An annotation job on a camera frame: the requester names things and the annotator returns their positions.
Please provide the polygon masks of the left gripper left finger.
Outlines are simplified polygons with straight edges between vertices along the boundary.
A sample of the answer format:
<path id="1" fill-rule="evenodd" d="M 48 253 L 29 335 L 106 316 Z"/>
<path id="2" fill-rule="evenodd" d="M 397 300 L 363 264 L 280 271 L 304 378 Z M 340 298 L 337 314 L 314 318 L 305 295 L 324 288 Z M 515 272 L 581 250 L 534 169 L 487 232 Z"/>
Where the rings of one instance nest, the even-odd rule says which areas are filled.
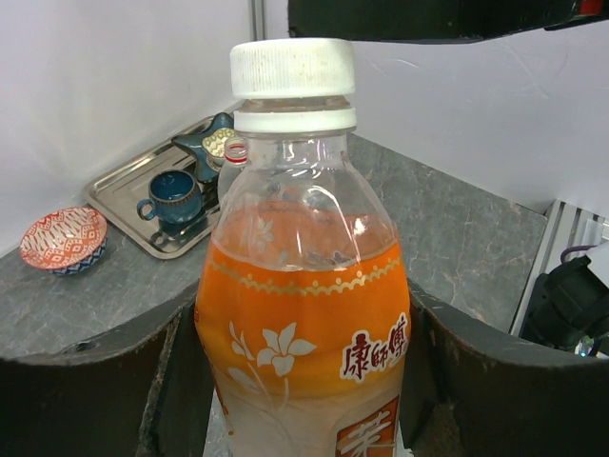
<path id="1" fill-rule="evenodd" d="M 2 359 L 2 455 L 202 455 L 214 385 L 197 287 L 58 353 Z"/>

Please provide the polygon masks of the white juice bottle cap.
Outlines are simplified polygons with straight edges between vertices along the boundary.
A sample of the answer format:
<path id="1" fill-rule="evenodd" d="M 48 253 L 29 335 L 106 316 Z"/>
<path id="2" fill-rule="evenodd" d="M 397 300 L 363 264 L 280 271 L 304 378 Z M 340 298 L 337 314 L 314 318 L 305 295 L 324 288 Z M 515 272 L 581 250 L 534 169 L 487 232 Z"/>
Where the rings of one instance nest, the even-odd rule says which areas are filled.
<path id="1" fill-rule="evenodd" d="M 233 95 L 267 100 L 345 96 L 355 92 L 352 45 L 333 38 L 243 43 L 229 54 Z"/>

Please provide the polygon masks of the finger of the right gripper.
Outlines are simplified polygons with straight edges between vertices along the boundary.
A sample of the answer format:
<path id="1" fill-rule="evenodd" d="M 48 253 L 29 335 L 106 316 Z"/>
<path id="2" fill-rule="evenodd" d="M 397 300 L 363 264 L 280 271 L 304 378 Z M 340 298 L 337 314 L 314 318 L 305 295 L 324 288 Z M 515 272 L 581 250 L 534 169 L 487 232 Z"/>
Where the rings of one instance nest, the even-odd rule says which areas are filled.
<path id="1" fill-rule="evenodd" d="M 289 35 L 460 44 L 608 19 L 608 0 L 291 0 Z"/>

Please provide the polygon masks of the tall red-cap clear bottle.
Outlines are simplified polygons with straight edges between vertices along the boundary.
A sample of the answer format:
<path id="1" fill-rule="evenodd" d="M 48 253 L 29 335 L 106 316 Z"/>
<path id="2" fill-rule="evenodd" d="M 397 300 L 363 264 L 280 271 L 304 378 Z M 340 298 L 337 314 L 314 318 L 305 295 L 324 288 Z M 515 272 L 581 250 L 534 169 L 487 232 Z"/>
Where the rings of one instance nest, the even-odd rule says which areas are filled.
<path id="1" fill-rule="evenodd" d="M 247 162 L 246 142 L 240 137 L 232 137 L 225 141 L 225 162 L 218 176 L 217 194 L 220 209 L 224 206 L 225 197 Z"/>

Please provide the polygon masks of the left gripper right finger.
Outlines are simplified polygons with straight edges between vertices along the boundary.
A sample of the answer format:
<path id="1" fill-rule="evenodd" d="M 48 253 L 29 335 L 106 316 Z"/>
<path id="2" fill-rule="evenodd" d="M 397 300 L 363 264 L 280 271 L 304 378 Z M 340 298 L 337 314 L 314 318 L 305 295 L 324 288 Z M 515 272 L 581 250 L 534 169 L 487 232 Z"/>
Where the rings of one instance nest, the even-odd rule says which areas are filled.
<path id="1" fill-rule="evenodd" d="M 418 456 L 607 455 L 607 360 L 530 343 L 409 287 L 405 447 Z"/>

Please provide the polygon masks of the orange juice bottle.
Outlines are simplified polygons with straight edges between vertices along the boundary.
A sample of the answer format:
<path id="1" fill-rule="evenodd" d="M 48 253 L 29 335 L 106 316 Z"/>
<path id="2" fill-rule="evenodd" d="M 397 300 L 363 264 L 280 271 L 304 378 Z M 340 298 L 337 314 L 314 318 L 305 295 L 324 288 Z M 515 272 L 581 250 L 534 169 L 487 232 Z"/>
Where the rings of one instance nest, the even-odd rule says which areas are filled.
<path id="1" fill-rule="evenodd" d="M 392 456 L 411 336 L 400 236 L 342 96 L 245 99 L 247 163 L 194 311 L 234 456 Z"/>

